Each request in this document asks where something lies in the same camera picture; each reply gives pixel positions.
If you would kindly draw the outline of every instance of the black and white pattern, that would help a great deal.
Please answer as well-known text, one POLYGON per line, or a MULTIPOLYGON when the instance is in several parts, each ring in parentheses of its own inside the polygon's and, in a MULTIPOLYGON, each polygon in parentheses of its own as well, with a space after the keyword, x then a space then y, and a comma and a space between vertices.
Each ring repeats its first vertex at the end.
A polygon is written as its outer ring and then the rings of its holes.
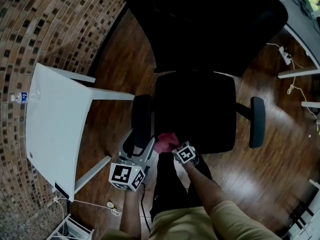
POLYGON ((184 142, 180 146, 177 147, 176 151, 179 152, 180 150, 183 150, 186 146, 187 146, 187 144, 184 142))
POLYGON ((116 182, 128 183, 131 167, 116 165, 113 171, 112 180, 116 182))
POLYGON ((117 189, 132 191, 132 189, 127 185, 123 185, 123 184, 119 184, 119 183, 113 183, 113 184, 117 189))
POLYGON ((189 158, 193 157, 193 154, 192 154, 191 150, 189 149, 189 147, 180 151, 178 154, 184 162, 187 161, 189 158))
POLYGON ((173 153, 173 156, 174 156, 175 160, 177 160, 179 163, 182 162, 180 157, 177 154, 173 153))
POLYGON ((134 178, 133 182, 132 182, 132 186, 137 189, 137 187, 139 187, 140 182, 142 182, 142 180, 144 179, 144 175, 141 171, 139 171, 139 173, 136 175, 136 177, 134 178))

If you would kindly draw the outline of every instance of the chair backrest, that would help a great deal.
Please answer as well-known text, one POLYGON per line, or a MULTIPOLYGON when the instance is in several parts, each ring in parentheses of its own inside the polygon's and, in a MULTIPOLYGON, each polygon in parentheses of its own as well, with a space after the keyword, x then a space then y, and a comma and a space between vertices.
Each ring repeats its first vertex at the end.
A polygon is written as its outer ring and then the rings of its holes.
POLYGON ((155 72, 241 76, 288 20, 278 0, 126 1, 150 42, 155 72))

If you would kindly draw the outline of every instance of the floor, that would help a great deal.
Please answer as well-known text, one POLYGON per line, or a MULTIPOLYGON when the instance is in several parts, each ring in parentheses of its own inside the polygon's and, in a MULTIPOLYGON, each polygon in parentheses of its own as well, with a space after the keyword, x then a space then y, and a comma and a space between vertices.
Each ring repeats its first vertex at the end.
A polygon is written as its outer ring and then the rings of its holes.
MULTIPOLYGON (((312 65, 304 50, 287 32, 282 31, 271 42, 288 47, 288 52, 300 65, 312 65)), ((95 72, 95 87, 152 95, 157 79, 153 73, 155 66, 150 44, 128 10, 104 48, 95 72)), ((234 78, 237 102, 249 106, 252 96, 264 99, 267 124, 263 146, 255 150, 249 148, 250 123, 237 115, 234 149, 204 155, 213 179, 223 191, 244 212, 274 232, 288 225, 289 213, 299 200, 308 198, 312 190, 308 179, 319 180, 320 138, 312 115, 300 106, 303 96, 298 90, 287 95, 293 79, 277 78, 278 72, 290 69, 291 66, 286 66, 280 58, 277 47, 266 45, 243 77, 234 78)), ((308 101, 315 100, 311 95, 312 83, 310 76, 295 81, 308 101)), ((113 161, 116 159, 117 145, 130 129, 131 106, 131 101, 94 101, 82 137, 77 179, 105 155, 111 155, 113 161)), ((188 177, 181 166, 176 165, 176 169, 187 188, 188 177)), ((155 162, 149 171, 143 202, 147 217, 150 217, 156 176, 155 162)), ((112 201, 121 208, 124 192, 110 187, 108 178, 109 167, 106 167, 76 194, 75 199, 98 205, 112 201)), ((95 240, 107 229, 120 225, 121 217, 83 203, 72 203, 71 214, 95 228, 95 240)), ((142 236, 146 239, 148 230, 143 217, 141 225, 142 236)))

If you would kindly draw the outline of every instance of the power strip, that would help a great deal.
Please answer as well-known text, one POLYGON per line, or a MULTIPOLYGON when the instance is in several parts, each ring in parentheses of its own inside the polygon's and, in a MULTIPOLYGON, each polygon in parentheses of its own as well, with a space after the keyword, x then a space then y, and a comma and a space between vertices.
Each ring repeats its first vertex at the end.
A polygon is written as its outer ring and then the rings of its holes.
POLYGON ((280 54, 281 54, 281 56, 282 56, 285 64, 286 64, 286 65, 289 65, 289 64, 291 63, 291 58, 290 58, 289 53, 287 53, 287 52, 285 51, 285 48, 284 48, 283 46, 281 46, 281 47, 279 48, 279 52, 280 52, 280 54))

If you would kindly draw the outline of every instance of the white cable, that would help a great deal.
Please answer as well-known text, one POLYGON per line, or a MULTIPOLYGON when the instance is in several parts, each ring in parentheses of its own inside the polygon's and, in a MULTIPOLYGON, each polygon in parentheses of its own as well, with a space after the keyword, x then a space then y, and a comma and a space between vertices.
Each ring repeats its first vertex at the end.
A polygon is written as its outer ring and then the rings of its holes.
POLYGON ((302 68, 302 69, 304 69, 305 67, 303 67, 303 66, 300 66, 295 60, 294 60, 294 58, 289 54, 289 56, 290 56, 290 58, 291 58, 291 60, 298 66, 298 67, 300 67, 300 68, 302 68))
MULTIPOLYGON (((64 208, 62 207, 61 203, 57 200, 56 201, 60 206, 61 206, 61 210, 62 210, 62 221, 64 221, 65 216, 64 216, 64 208)), ((65 233, 65 223, 62 224, 62 235, 64 235, 65 233)))
POLYGON ((269 45, 269 46, 277 46, 277 47, 280 49, 280 46, 277 45, 276 43, 269 43, 269 42, 267 42, 266 45, 269 45))
POLYGON ((98 205, 98 204, 94 204, 94 203, 90 203, 90 202, 84 202, 84 201, 80 201, 80 200, 73 200, 75 202, 79 202, 79 203, 83 203, 83 204, 87 204, 87 205, 92 205, 92 206, 98 206, 98 207, 101 207, 101 208, 106 208, 106 209, 109 209, 111 210, 111 213, 115 216, 120 216, 121 215, 121 211, 117 208, 115 208, 114 204, 112 202, 108 202, 107 203, 107 206, 101 206, 101 205, 98 205))
MULTIPOLYGON (((294 61, 293 61, 292 58, 291 58, 290 60, 291 60, 291 62, 292 62, 293 70, 295 70, 294 61)), ((307 98, 306 98, 304 92, 302 91, 302 89, 301 89, 301 88, 298 88, 298 87, 295 87, 295 85, 294 85, 294 84, 295 84, 295 80, 296 80, 296 77, 293 78, 293 82, 292 82, 292 84, 290 84, 290 87, 289 87, 289 89, 286 91, 286 93, 289 95, 289 94, 291 94, 291 92, 292 92, 293 89, 300 90, 300 92, 302 93, 302 96, 304 97, 304 101, 307 102, 307 98)), ((315 120, 318 119, 317 116, 316 116, 316 114, 313 113, 313 112, 310 110, 310 108, 306 107, 306 109, 307 109, 312 115, 314 115, 315 120)))

